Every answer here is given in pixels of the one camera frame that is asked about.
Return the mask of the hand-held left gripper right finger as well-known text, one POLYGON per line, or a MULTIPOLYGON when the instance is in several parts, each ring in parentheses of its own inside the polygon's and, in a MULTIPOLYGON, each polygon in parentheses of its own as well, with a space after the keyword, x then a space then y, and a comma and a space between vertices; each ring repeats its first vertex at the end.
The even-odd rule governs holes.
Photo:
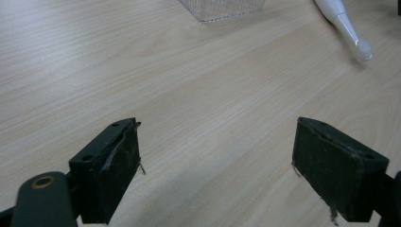
POLYGON ((389 159, 322 121, 300 117, 292 163, 330 208, 349 222, 367 222, 389 159))

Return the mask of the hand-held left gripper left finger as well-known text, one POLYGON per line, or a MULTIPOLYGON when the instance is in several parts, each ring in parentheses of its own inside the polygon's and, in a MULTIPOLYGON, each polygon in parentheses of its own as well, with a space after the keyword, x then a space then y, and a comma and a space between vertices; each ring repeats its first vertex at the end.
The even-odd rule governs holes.
POLYGON ((141 163, 135 118, 109 125, 69 161, 84 223, 108 224, 141 163))

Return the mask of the white electric toothbrush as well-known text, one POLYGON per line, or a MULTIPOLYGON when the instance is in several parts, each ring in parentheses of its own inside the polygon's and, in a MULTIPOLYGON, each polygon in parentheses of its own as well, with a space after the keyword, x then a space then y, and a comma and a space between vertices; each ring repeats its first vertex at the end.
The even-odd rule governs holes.
POLYGON ((355 48, 357 57, 362 61, 369 61, 373 56, 371 45, 359 38, 345 6, 341 0, 313 0, 323 16, 333 24, 341 35, 355 48))

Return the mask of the clear plastic container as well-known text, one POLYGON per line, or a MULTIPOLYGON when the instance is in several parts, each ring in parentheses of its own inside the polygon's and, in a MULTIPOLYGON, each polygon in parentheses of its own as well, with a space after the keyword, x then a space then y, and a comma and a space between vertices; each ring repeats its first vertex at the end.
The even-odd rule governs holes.
POLYGON ((260 11, 266 0, 178 0, 200 23, 212 23, 260 11))

